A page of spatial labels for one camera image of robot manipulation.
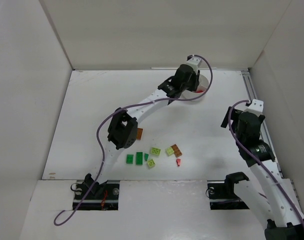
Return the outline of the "brown upside-down lego brick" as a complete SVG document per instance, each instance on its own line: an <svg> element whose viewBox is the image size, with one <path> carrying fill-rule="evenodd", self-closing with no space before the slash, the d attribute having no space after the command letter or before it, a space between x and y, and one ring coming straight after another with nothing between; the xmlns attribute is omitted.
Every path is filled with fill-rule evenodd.
<svg viewBox="0 0 304 240"><path fill-rule="evenodd" d="M137 129L136 139L137 139L137 140L141 140L142 134L143 134L143 129L142 129L142 128L138 128L138 129Z"/></svg>

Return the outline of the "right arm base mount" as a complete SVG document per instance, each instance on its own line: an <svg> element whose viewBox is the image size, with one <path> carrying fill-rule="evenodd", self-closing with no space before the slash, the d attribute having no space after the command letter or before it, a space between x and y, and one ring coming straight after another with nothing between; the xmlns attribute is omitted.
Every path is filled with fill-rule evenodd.
<svg viewBox="0 0 304 240"><path fill-rule="evenodd" d="M224 180L208 180L205 195L211 210L248 210L249 207L234 193L234 184L249 181L243 172L226 175Z"/></svg>

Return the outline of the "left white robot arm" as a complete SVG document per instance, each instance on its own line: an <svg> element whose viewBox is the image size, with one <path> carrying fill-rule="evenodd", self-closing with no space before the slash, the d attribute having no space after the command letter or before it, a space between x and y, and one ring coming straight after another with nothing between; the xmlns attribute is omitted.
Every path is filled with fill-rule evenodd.
<svg viewBox="0 0 304 240"><path fill-rule="evenodd" d="M131 147L137 138L139 124L157 110L174 101L187 102L183 92L195 92L200 85L200 65L191 58L181 64L175 74L162 82L147 98L137 104L117 108L98 127L97 141L102 150L102 161L95 169L95 178L88 173L84 184L88 192L99 196L108 181L108 173L123 150Z"/></svg>

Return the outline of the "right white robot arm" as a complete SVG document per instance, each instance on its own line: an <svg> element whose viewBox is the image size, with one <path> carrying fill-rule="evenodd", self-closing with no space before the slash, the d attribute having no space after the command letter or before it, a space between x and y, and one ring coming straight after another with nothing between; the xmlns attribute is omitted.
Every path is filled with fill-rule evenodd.
<svg viewBox="0 0 304 240"><path fill-rule="evenodd" d="M304 240L304 214L283 186L270 146L260 139L264 119L261 104L258 107L249 104L244 111L230 106L221 124L229 128L241 158L258 180L264 195L260 195L243 172L228 174L225 189L248 206L267 240Z"/></svg>

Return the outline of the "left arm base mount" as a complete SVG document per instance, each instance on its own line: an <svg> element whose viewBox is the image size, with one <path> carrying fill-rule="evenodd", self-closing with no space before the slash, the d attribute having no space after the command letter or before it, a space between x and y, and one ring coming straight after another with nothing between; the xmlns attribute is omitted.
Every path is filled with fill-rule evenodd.
<svg viewBox="0 0 304 240"><path fill-rule="evenodd" d="M70 186L74 193L72 209L79 211L117 211L119 208L120 181L97 182L87 194L94 179L88 174L83 182L77 181Z"/></svg>

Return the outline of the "red sloped lego piece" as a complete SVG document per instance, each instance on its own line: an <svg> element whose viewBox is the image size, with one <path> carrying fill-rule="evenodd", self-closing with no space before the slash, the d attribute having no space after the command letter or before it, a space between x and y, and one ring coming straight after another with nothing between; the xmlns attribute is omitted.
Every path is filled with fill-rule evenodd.
<svg viewBox="0 0 304 240"><path fill-rule="evenodd" d="M181 166L181 159L180 159L180 158L177 158L177 159L176 159L176 164L177 164L178 167Z"/></svg>

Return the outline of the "brown studded lego brick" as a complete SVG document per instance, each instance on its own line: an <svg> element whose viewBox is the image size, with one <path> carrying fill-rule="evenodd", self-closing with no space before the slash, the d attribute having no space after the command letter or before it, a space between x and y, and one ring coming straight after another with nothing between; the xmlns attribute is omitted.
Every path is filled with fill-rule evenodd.
<svg viewBox="0 0 304 240"><path fill-rule="evenodd" d="M176 158L179 158L180 156L182 156L182 152L176 144L172 145L171 148L172 148L173 153Z"/></svg>

